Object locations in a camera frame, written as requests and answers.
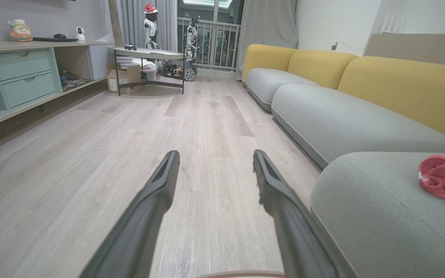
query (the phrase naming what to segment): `yellow sofa cushion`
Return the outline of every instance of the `yellow sofa cushion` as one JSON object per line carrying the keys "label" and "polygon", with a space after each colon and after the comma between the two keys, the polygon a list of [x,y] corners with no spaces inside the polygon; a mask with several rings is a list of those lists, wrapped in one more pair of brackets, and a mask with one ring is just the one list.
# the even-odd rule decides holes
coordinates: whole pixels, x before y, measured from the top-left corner
{"label": "yellow sofa cushion", "polygon": [[445,135],[445,65],[380,57],[353,60],[338,90]]}
{"label": "yellow sofa cushion", "polygon": [[251,44],[245,53],[245,63],[241,80],[247,81],[248,71],[253,68],[277,69],[286,71],[289,59],[296,49],[279,46],[266,46],[264,44]]}
{"label": "yellow sofa cushion", "polygon": [[288,72],[335,90],[345,68],[355,58],[358,56],[348,53],[297,50],[291,56]]}

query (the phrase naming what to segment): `red santa hat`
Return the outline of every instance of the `red santa hat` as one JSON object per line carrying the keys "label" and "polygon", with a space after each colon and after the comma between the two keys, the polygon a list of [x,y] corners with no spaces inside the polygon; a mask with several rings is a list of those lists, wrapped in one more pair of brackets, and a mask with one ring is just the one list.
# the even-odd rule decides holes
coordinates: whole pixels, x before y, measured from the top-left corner
{"label": "red santa hat", "polygon": [[150,4],[145,5],[144,14],[155,14],[156,12],[158,11],[155,7],[152,7]]}

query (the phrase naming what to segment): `white wall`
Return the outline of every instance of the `white wall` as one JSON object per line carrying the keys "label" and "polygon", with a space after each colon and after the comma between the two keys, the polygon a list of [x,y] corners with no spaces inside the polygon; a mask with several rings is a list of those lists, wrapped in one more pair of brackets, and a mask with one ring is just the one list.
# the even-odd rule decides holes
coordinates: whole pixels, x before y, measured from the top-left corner
{"label": "white wall", "polygon": [[75,28],[85,30],[87,40],[111,33],[107,0],[0,0],[0,41],[7,41],[7,19],[23,19],[34,37],[62,33],[76,37]]}
{"label": "white wall", "polygon": [[403,33],[445,34],[445,0],[406,0]]}
{"label": "white wall", "polygon": [[298,49],[336,51],[362,56],[381,0],[298,0]]}
{"label": "white wall", "polygon": [[382,32],[382,27],[386,16],[396,15],[401,17],[404,13],[404,5],[407,0],[382,0],[379,11],[375,18],[371,34],[380,34]]}

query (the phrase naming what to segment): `gray curtain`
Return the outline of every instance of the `gray curtain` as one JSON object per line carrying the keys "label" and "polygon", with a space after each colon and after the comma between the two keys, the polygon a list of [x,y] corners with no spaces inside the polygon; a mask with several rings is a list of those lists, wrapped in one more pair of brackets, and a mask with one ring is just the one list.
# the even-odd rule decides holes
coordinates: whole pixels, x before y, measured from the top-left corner
{"label": "gray curtain", "polygon": [[241,80],[245,52],[249,45],[296,48],[296,2],[297,0],[245,0],[236,62],[238,80]]}
{"label": "gray curtain", "polygon": [[119,0],[121,2],[122,35],[124,44],[145,46],[145,5],[148,3],[159,11],[157,17],[157,42],[159,48],[177,51],[177,6],[176,0]]}

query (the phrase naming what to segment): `sectional sofa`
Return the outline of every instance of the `sectional sofa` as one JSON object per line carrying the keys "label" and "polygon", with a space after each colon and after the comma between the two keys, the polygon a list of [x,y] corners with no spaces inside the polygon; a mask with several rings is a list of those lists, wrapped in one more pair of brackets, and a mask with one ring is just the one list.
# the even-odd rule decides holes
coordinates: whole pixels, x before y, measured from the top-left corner
{"label": "sectional sofa", "polygon": [[445,277],[445,65],[253,44],[242,81],[322,168],[311,212],[359,277]]}

